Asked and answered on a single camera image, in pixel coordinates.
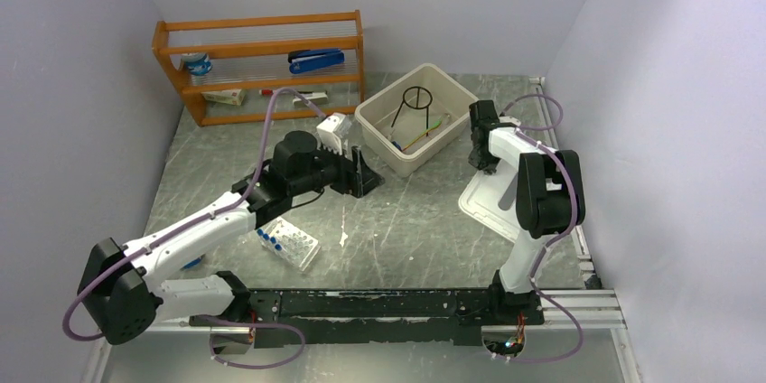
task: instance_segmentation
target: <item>black ring stand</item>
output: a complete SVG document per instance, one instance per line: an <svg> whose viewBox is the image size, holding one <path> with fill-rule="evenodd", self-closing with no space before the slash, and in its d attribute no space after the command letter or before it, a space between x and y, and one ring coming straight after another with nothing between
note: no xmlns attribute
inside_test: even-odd
<svg viewBox="0 0 766 383"><path fill-rule="evenodd" d="M416 93L416 97L415 97L415 105L414 106L410 105L406 101L406 94L411 89L417 89L417 93ZM428 94L428 103L426 103L424 106L420 106L420 91L421 90L425 91L425 93ZM407 107L409 107L410 109L413 109L413 110L423 110L423 109L425 109L425 129L427 130L428 129L428 116L431 115L430 114L430 107L431 107L431 103L433 103L433 102L434 102L434 96L431 95L431 91L429 91L428 89L425 89L423 87L418 87L418 86L409 87L409 88L405 89L405 92L402 93L402 102L399 103L399 109L397 109L397 114L394 115L394 121L391 122L391 128L394 128L394 124L397 123L397 118L399 118L399 112L402 111L402 107L404 105L407 105Z"/></svg>

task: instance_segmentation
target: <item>blue container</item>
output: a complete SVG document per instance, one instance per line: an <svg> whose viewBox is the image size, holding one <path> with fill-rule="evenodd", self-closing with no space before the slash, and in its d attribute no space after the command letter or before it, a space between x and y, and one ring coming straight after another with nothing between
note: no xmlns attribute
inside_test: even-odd
<svg viewBox="0 0 766 383"><path fill-rule="evenodd" d="M181 61L183 66L194 76L202 76L208 74L213 64L210 62L210 57L207 53L184 53L181 55Z"/></svg>

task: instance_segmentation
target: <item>white lid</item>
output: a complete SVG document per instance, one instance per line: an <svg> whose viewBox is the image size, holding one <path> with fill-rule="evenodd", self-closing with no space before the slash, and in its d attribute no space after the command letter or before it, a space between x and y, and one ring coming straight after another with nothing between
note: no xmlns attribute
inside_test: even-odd
<svg viewBox="0 0 766 383"><path fill-rule="evenodd" d="M478 171L458 200L460 210L465 214L513 243L521 231L516 218L517 172L508 162L500 162L493 175Z"/></svg>

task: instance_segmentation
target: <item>table surface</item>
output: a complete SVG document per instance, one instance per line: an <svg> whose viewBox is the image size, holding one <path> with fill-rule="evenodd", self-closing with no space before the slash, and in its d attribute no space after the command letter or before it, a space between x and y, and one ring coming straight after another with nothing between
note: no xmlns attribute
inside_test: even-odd
<svg viewBox="0 0 766 383"><path fill-rule="evenodd" d="M367 77L368 98L398 79L399 73ZM453 77L479 98L498 108L526 94L522 77L458 74ZM354 98L349 88L345 98ZM216 105L211 115L249 113L264 100L248 94L243 107ZM511 115L542 126L534 100L515 106ZM287 132L314 132L318 118L276 121L269 134L273 146ZM192 214L213 202L233 182L252 173L263 123L198 127L184 111L167 157L146 233ZM533 135L546 141L543 134ZM476 171L468 165L470 129L407 178L397 177L361 138L354 123L350 143L361 145L368 164L386 182L364 198L327 191L316 203L291 210L284 218L317 238L321 249L305 272L263 248L255 232L208 252L181 278L204 277L230 270L251 288L408 288L486 286L508 258L512 243L461 212L458 198ZM311 199L304 195L295 203ZM348 234L341 246L341 229ZM539 276L544 288L582 288L572 240L562 240Z"/></svg>

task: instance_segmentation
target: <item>wooden frame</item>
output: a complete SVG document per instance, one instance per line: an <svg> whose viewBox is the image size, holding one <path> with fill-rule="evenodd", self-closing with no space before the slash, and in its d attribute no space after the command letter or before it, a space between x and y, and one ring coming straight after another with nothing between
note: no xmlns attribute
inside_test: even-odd
<svg viewBox="0 0 766 383"><path fill-rule="evenodd" d="M252 26L289 25L298 23L325 23L355 21L356 32L353 35L325 36L318 38L285 39L263 42L241 42L233 44L203 44L170 47L168 41L170 33L175 31L198 31L222 28L241 28ZM357 82L359 84L360 103L364 101L364 44L362 41L362 27L360 11L351 13L330 14L307 14L288 15L280 17L258 17L248 19L206 20L198 22L166 23L157 22L152 39L152 51L163 71L173 84L176 92L183 100L183 104L189 109L191 116L199 126L214 126L218 124L247 123L263 121L266 114L235 115L229 117L207 117L207 100L202 97L203 91L217 91L223 89L254 89L254 88L277 88L297 85L319 85L341 82ZM287 54L290 51L301 49L340 48L345 51L356 52L357 70L348 74L322 74L316 76L305 73L300 77L285 77L262 80L236 80L222 81L210 84L192 84L192 76L184 68L175 68L171 61L172 55L181 53L207 52L212 60L230 58L245 58L266 55ZM356 106L328 107L323 111L327 114L340 112L352 114ZM291 119L311 117L311 110L277 111L272 115L273 119Z"/></svg>

